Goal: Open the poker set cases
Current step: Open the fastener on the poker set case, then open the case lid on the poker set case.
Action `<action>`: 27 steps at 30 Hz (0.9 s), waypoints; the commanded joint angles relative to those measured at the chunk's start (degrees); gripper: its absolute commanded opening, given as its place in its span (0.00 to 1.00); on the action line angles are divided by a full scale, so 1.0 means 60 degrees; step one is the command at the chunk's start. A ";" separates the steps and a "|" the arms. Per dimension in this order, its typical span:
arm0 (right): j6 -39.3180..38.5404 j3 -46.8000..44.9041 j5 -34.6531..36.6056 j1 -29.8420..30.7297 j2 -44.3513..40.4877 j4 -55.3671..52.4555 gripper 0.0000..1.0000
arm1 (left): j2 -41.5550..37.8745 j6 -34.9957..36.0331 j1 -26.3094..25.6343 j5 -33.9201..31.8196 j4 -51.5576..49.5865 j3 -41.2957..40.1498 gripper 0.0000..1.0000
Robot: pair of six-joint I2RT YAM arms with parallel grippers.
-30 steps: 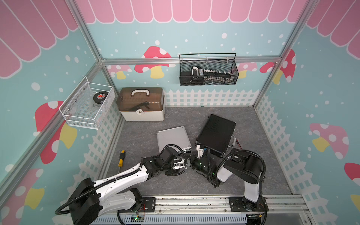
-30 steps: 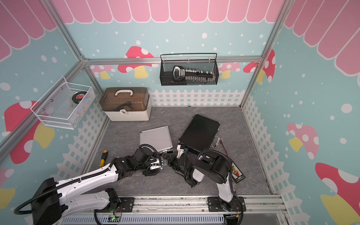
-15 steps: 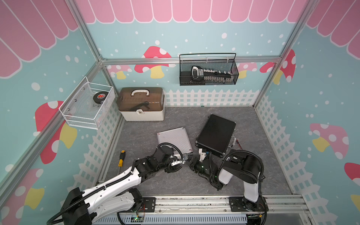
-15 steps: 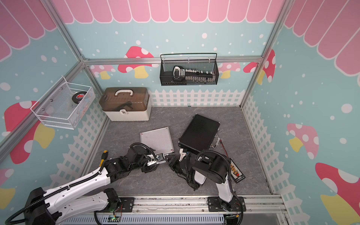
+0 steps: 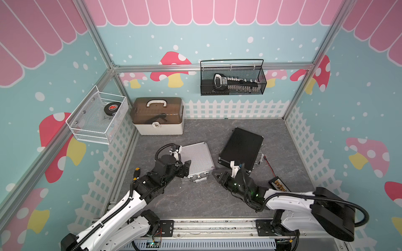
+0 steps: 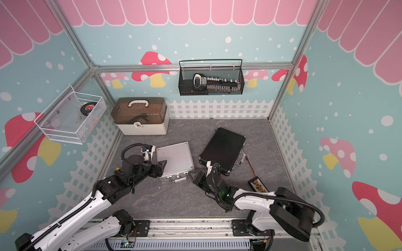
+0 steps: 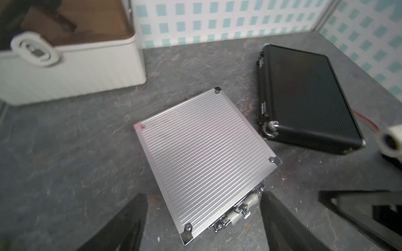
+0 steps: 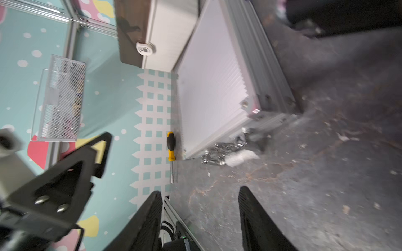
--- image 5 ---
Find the silver aluminium poker case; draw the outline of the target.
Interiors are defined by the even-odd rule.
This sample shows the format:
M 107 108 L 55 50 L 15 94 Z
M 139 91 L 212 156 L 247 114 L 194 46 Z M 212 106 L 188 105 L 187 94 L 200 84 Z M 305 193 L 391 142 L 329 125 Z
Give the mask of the silver aluminium poker case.
M 181 149 L 181 160 L 183 163 L 191 161 L 189 174 L 182 178 L 182 182 L 198 183 L 205 181 L 215 169 L 206 142 L 183 146 Z

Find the black poker case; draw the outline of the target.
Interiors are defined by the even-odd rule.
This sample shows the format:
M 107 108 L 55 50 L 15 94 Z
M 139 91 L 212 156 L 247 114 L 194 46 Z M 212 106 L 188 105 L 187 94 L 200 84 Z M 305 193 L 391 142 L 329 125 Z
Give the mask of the black poker case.
M 245 129 L 235 127 L 218 157 L 218 163 L 230 168 L 230 162 L 245 164 L 248 175 L 254 170 L 255 161 L 264 137 Z

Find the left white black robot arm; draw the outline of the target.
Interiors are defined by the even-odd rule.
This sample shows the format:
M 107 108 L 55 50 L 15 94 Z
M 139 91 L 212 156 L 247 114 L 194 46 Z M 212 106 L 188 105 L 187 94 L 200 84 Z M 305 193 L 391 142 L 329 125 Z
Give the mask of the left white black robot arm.
M 61 241 L 63 251 L 117 250 L 136 237 L 154 236 L 160 227 L 159 217 L 145 210 L 153 199 L 164 193 L 175 177 L 189 175 L 191 161 L 163 155 L 155 167 L 142 177 L 133 180 L 123 199 L 108 213 L 81 233 L 68 234 Z

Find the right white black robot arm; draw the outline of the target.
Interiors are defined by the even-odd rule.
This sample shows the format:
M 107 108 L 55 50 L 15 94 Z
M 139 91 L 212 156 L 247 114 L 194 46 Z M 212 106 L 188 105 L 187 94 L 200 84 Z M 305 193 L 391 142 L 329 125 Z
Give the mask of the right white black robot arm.
M 370 219 L 363 207 L 345 201 L 323 187 L 301 193 L 262 187 L 256 185 L 243 169 L 215 170 L 212 176 L 255 212 L 274 210 L 271 225 L 278 234 L 300 230 L 326 231 L 334 238 L 352 242 L 355 229 L 366 225 Z

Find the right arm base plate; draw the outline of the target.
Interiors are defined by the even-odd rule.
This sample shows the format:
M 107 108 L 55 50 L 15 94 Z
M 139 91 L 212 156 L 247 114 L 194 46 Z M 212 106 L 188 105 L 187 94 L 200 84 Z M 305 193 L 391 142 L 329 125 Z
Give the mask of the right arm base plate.
M 270 219 L 259 219 L 255 221 L 256 230 L 259 237 L 263 236 L 294 236 L 293 231 L 287 230 L 279 223 L 272 223 Z

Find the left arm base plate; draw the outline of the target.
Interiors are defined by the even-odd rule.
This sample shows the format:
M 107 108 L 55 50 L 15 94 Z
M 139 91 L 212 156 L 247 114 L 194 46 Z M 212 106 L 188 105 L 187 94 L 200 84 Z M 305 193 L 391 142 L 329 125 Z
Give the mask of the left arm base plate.
M 172 237 L 173 229 L 174 229 L 173 220 L 161 220 L 156 222 L 150 227 L 147 236 Z

